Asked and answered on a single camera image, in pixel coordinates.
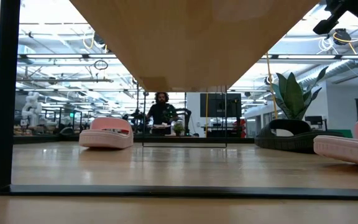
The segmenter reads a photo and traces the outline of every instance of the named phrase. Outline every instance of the potted plant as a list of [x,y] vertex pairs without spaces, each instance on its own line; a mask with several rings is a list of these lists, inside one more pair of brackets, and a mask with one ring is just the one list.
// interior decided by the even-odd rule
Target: potted plant
[[277,74],[278,85],[272,84],[276,104],[287,116],[287,119],[302,120],[311,102],[315,100],[321,88],[314,93],[311,90],[325,76],[328,67],[322,69],[317,76],[316,81],[303,88],[301,83],[297,83],[293,73],[285,78],[282,74]]
[[312,131],[309,124],[302,121],[311,102],[317,98],[321,88],[312,92],[316,84],[325,76],[327,68],[320,71],[316,81],[303,88],[291,73],[288,78],[278,76],[278,85],[272,84],[275,101],[287,119],[274,119],[255,138],[255,144],[262,148],[291,152],[314,153],[314,138],[319,135],[342,136],[330,131]]
[[175,125],[173,125],[173,131],[177,136],[180,136],[181,132],[184,131],[184,127],[181,123],[176,122]]

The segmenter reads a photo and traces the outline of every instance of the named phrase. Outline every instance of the black metal table leg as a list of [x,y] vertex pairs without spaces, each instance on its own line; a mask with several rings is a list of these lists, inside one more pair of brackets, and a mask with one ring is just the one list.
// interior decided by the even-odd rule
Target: black metal table leg
[[0,8],[0,194],[11,184],[21,0],[1,0]]

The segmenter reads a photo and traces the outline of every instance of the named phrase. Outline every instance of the white robot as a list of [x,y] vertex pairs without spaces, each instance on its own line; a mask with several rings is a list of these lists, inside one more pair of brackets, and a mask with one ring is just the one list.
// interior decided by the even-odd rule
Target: white robot
[[42,111],[42,105],[38,102],[40,96],[37,92],[29,92],[25,98],[25,105],[22,109],[22,126],[29,125],[29,128],[36,127],[39,124],[39,114]]

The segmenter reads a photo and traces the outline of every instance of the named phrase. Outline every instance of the desk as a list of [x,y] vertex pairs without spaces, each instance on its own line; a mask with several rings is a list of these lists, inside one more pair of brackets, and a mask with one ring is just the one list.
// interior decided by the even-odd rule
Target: desk
[[224,138],[226,137],[226,130],[227,130],[227,137],[228,138],[241,138],[241,129],[238,129],[237,126],[202,126],[205,129],[208,128],[207,138]]

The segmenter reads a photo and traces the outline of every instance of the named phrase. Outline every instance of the pink shoe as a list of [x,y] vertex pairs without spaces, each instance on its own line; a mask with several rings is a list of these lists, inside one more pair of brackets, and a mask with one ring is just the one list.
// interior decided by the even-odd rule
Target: pink shoe
[[[107,129],[128,132],[122,134]],[[134,133],[128,121],[119,118],[96,118],[89,130],[80,134],[80,146],[84,147],[110,147],[125,149],[134,145]]]
[[354,131],[356,139],[317,136],[314,152],[325,157],[358,164],[358,122]]

